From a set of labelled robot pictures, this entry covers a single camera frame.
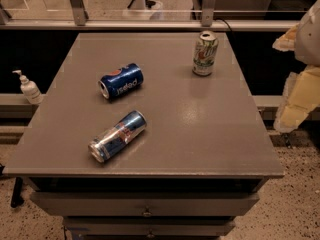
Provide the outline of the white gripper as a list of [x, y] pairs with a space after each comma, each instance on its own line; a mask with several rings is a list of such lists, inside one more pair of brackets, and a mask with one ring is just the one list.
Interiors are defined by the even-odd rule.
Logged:
[[286, 79], [274, 129], [290, 133], [320, 105], [320, 0], [295, 25], [277, 38], [272, 47], [278, 51], [295, 50], [295, 58], [308, 66]]

